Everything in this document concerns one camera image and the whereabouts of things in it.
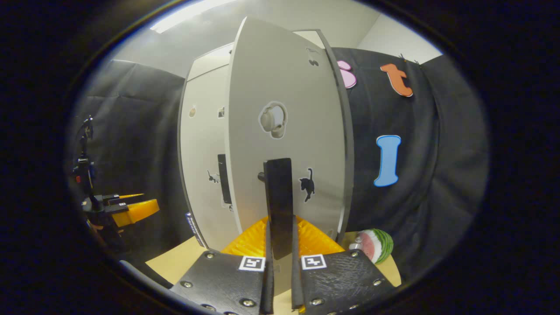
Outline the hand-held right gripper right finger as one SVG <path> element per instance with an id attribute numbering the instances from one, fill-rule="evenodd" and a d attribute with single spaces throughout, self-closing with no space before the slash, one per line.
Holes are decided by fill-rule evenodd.
<path id="1" fill-rule="evenodd" d="M 300 315 L 354 315 L 396 289 L 391 257 L 375 264 L 293 216 L 291 307 Z"/>

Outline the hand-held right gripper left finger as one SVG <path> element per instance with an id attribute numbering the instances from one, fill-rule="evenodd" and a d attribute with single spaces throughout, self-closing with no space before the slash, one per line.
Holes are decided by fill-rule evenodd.
<path id="1" fill-rule="evenodd" d="M 171 291 L 224 315 L 272 315 L 274 297 L 268 218 L 221 252 L 206 250 Z"/>

